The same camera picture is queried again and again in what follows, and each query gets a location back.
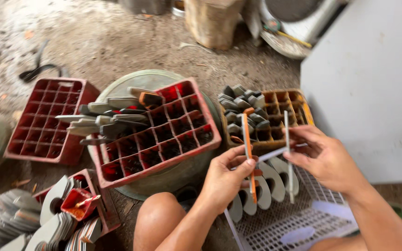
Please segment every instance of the knee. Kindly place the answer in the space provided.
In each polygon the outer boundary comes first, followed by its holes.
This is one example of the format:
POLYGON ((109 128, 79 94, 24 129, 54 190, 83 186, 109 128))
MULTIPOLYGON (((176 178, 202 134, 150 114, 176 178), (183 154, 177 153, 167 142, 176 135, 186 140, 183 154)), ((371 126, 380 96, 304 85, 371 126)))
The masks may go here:
POLYGON ((169 192, 160 192, 148 197, 139 210, 139 214, 176 214, 185 215, 185 211, 176 197, 169 192))

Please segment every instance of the wood chip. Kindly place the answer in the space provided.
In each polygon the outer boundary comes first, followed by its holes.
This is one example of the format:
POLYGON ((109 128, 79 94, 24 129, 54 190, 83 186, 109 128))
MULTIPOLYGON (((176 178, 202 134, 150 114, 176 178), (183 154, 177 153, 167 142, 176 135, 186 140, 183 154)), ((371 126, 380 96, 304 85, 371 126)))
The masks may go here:
POLYGON ((133 208, 133 206, 134 206, 134 203, 133 203, 132 201, 128 201, 128 202, 126 203, 125 208, 123 209, 123 214, 125 214, 125 216, 128 215, 128 213, 129 213, 130 210, 133 208))
POLYGON ((24 33, 25 39, 31 39, 33 36, 34 36, 34 33, 33 33, 31 30, 27 30, 27 31, 24 33))
POLYGON ((29 183, 30 181, 31 181, 31 179, 22 180, 22 181, 15 180, 14 182, 12 182, 12 186, 17 188, 17 187, 26 185, 26 184, 29 183))

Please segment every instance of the white wall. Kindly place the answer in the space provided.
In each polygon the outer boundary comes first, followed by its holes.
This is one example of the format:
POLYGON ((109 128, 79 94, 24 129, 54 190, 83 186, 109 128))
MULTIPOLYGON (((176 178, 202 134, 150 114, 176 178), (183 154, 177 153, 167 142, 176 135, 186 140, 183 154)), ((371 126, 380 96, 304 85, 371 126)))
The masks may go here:
POLYGON ((317 126, 370 182, 402 182, 402 0, 355 0, 301 66, 317 126))

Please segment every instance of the orange handle scale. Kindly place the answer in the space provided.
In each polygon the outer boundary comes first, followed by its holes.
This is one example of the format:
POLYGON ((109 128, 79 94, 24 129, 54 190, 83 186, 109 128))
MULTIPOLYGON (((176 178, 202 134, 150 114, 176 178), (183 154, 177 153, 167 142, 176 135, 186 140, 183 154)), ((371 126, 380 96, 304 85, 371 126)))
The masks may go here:
MULTIPOLYGON (((249 125, 248 125, 248 115, 246 113, 243 113, 243 119, 242 119, 242 126, 243 126, 243 139, 244 139, 244 144, 246 146, 246 157, 248 159, 252 158, 252 148, 251 148, 251 139, 249 136, 249 125)), ((254 172, 251 173, 250 176, 251 180, 251 194, 252 198, 254 199, 254 203, 257 203, 257 193, 255 192, 255 178, 254 178, 254 172)))

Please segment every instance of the leg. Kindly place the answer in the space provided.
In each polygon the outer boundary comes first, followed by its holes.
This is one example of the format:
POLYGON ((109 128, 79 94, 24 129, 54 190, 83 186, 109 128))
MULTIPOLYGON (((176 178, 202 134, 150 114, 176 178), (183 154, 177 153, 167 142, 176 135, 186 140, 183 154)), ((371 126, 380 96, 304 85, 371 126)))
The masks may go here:
POLYGON ((142 204, 134 230, 134 251, 154 251, 185 216, 185 211, 169 192, 150 196, 142 204))
POLYGON ((362 235, 328 238, 314 244, 309 251, 367 251, 362 235))

